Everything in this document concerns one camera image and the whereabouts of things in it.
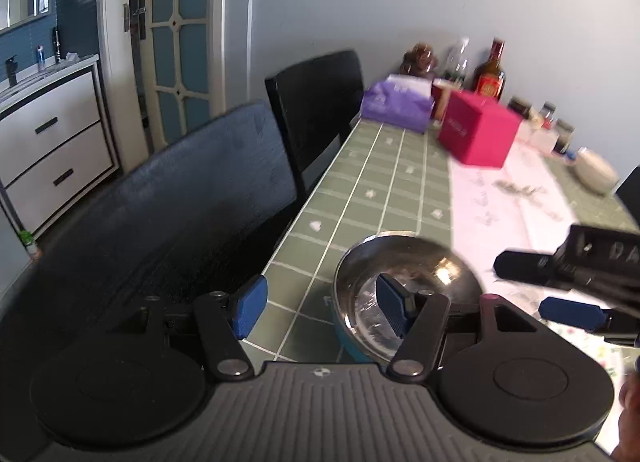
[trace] drawer handle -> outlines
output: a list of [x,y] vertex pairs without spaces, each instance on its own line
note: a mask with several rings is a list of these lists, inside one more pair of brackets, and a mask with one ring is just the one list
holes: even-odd
[[44,132],[47,128],[52,127],[57,122],[58,122],[58,118],[57,117],[51,118],[49,121],[47,121],[46,123],[44,123],[44,124],[40,125],[38,128],[36,128],[36,134]]
[[59,176],[59,178],[57,178],[55,181],[53,181],[53,185],[57,186],[59,185],[62,181],[64,181],[65,179],[68,179],[69,177],[71,177],[74,173],[74,169],[73,168],[69,168],[65,173],[63,173],[62,175]]

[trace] blue gripper pad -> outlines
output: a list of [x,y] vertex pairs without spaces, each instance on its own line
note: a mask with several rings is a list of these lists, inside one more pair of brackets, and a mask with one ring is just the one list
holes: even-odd
[[267,306],[267,279],[262,275],[252,278],[233,298],[236,300],[236,310],[231,318],[231,328],[236,339],[240,340],[249,336]]
[[398,280],[382,273],[376,278],[376,300],[396,335],[404,338],[415,315],[413,295]]
[[545,298],[538,308],[540,317],[563,323],[570,327],[582,328],[593,332],[607,321],[607,315],[597,305],[580,303],[561,298]]

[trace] white cloth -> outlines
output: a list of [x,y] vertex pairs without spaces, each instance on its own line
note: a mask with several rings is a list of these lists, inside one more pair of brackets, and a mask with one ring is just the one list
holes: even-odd
[[[514,143],[502,169],[465,166],[449,158],[452,208],[452,249],[475,272],[483,290],[508,299],[536,317],[547,296],[573,299],[606,307],[602,301],[577,291],[563,293],[522,283],[499,280],[494,260],[505,249],[553,253],[564,242],[569,226],[577,222],[562,189],[539,153]],[[495,185],[513,184],[519,189],[537,188],[532,197],[507,193]],[[597,351],[602,338],[588,336],[588,354]],[[622,356],[614,356],[616,394],[622,382]],[[614,403],[597,442],[611,452],[618,443],[618,402]]]

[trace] human hand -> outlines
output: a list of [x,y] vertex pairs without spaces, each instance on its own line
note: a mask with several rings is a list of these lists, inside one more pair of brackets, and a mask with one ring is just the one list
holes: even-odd
[[623,408],[618,420],[620,440],[611,457],[616,462],[640,462],[640,374],[638,372],[626,377],[618,399]]

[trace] round black disc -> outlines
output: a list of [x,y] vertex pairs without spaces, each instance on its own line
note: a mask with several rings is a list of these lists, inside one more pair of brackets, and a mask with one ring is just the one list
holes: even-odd
[[439,373],[438,394],[456,420],[519,447],[592,440],[614,397],[606,371],[548,330],[497,333],[453,356]]
[[85,447],[124,447],[165,434],[193,414],[204,394],[193,360],[144,336],[120,334],[65,350],[31,380],[41,423]]

